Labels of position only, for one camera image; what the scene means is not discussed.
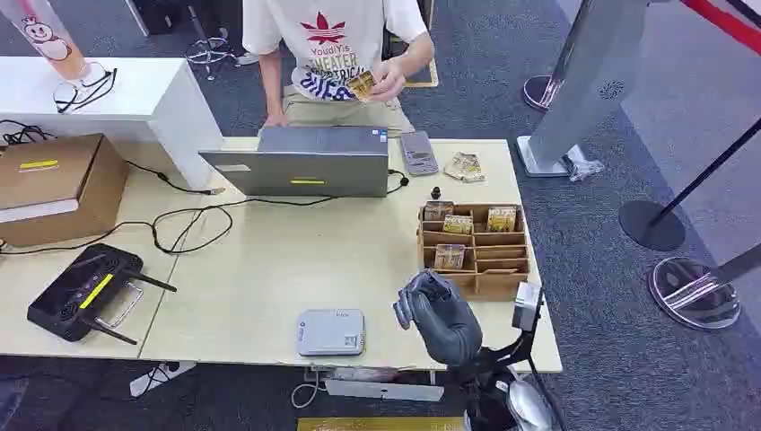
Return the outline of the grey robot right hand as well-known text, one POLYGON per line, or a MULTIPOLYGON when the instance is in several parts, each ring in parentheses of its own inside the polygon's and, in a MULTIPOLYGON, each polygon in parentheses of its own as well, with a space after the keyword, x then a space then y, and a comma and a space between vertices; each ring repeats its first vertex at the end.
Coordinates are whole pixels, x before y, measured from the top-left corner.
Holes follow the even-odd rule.
POLYGON ((459 288, 429 268, 398 291, 393 310, 402 329, 417 328, 428 355, 439 364, 465 365, 481 348, 483 332, 459 288))

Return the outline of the person's left hand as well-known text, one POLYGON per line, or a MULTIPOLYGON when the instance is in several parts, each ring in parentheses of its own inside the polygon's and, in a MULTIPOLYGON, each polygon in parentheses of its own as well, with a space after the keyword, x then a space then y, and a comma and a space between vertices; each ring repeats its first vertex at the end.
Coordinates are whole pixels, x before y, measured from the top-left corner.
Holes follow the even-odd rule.
POLYGON ((396 58, 381 61, 372 74, 376 84, 370 90, 368 101, 391 101, 403 90, 407 80, 403 64, 396 58))

